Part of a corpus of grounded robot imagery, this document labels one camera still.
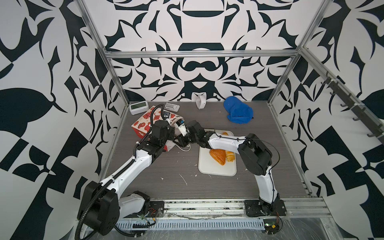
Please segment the red white paper bag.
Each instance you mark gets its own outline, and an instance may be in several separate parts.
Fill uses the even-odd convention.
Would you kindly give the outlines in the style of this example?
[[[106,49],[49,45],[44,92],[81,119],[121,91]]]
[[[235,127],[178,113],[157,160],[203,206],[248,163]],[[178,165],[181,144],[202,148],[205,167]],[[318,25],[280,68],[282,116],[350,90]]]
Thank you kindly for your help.
[[[148,111],[146,111],[143,116],[141,116],[134,124],[132,124],[132,128],[140,137],[140,140],[142,140],[144,136],[150,131],[154,123],[159,120],[167,121],[172,127],[175,128],[175,123],[179,120],[184,120],[184,118],[175,113],[166,111],[165,104],[159,104],[157,106],[151,107]],[[169,152],[174,147],[178,147],[181,150],[186,151],[186,148],[188,148],[189,145],[182,148],[175,144],[175,137],[177,137],[179,134],[179,130],[175,128],[174,139],[167,141],[163,150],[164,152]],[[136,154],[136,145],[134,146],[133,150],[134,155]]]

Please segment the brown triangular fake pastry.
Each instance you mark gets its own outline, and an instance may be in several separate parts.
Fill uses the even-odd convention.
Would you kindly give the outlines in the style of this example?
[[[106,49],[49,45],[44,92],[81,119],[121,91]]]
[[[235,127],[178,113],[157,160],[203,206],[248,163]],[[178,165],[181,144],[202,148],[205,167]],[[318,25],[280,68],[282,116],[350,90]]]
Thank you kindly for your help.
[[[210,156],[221,166],[224,166],[226,163],[226,151],[220,149],[212,149],[210,150]]]

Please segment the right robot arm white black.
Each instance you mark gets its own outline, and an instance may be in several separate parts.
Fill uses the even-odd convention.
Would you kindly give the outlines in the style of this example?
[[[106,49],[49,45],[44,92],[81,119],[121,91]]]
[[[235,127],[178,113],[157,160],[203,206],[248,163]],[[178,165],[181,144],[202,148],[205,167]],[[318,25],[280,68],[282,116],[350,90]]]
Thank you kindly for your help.
[[[197,121],[175,123],[180,131],[177,142],[181,146],[197,144],[210,150],[224,150],[240,155],[246,169],[252,173],[259,188],[260,205],[274,208],[280,200],[272,176],[272,152],[255,134],[243,137],[226,136],[216,131],[206,131]]]

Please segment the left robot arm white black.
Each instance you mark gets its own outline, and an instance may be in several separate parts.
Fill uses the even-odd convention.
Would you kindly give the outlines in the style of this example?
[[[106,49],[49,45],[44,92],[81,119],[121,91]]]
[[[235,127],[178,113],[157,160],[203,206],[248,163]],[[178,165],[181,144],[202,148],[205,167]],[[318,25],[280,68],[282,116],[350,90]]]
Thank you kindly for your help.
[[[77,216],[76,240],[81,238],[83,225],[93,229],[85,237],[87,240],[95,233],[105,236],[120,217],[139,213],[147,207],[150,199],[147,195],[135,192],[123,198],[122,194],[162,154],[166,142],[172,140],[174,135],[175,129],[168,121],[156,121],[149,134],[136,144],[130,159],[109,177],[99,183],[92,181],[86,186]]]

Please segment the white digital clock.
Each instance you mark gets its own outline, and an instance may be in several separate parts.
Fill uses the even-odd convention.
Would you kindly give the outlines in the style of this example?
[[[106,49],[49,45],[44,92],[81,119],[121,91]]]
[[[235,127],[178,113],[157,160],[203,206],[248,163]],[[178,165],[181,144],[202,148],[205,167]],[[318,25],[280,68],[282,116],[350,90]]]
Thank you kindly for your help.
[[[149,110],[149,104],[147,101],[141,101],[137,103],[131,103],[129,105],[129,110],[131,115],[138,115],[141,113],[145,113],[146,111]]]

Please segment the white plastic tray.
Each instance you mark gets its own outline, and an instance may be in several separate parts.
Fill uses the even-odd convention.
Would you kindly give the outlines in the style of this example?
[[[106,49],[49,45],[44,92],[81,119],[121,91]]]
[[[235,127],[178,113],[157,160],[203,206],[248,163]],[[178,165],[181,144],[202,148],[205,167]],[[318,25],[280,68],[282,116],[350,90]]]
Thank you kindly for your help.
[[[226,160],[224,165],[220,165],[210,155],[210,149],[200,147],[198,169],[206,175],[233,177],[237,173],[236,156],[233,161]]]

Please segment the blue cap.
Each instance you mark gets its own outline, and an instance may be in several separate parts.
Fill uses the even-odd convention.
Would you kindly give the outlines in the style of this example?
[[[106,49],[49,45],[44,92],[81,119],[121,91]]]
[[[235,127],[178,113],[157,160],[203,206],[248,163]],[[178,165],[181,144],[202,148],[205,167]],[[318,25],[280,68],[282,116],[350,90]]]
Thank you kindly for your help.
[[[228,120],[232,123],[247,124],[254,117],[253,109],[234,96],[224,101],[224,108],[228,112]]]

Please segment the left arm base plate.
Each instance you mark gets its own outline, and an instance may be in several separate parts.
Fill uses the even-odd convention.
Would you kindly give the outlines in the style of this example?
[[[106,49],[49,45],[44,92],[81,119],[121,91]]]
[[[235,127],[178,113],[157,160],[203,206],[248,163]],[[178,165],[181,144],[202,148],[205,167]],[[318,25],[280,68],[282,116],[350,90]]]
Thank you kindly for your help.
[[[164,215],[165,202],[164,201],[150,201],[143,206],[143,209],[138,213],[131,213],[129,215],[121,215],[121,218],[138,218],[144,215],[147,218],[157,218]]]

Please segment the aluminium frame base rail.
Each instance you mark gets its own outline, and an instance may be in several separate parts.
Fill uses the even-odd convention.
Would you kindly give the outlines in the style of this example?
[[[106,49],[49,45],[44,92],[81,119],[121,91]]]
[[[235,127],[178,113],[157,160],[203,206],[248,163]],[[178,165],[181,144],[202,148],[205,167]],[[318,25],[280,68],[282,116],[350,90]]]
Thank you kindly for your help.
[[[116,226],[123,231],[169,230],[264,230],[266,226],[291,219],[329,219],[331,212],[321,198],[283,198],[286,216],[250,218],[246,199],[160,200],[165,202],[164,215],[157,218],[120,218]]]

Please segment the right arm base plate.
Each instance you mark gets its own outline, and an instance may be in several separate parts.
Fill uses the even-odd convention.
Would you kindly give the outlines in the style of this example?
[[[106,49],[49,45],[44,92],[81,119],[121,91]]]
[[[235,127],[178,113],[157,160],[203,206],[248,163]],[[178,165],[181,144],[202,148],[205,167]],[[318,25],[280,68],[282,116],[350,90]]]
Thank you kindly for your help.
[[[263,216],[286,216],[286,206],[284,201],[276,199],[272,204],[263,200],[245,200],[245,212],[250,218]]]

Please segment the grey wall hook rail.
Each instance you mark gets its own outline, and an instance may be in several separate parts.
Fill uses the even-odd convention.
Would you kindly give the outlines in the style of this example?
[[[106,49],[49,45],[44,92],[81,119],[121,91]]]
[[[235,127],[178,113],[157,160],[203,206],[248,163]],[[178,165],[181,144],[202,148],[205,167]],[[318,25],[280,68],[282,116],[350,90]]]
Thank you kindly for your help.
[[[365,125],[371,132],[367,137],[376,138],[382,145],[384,144],[384,123],[340,79],[333,78],[330,72],[326,71],[326,78],[322,85],[331,89],[331,96],[340,98],[343,102],[342,108],[354,113],[355,122],[362,122]]]

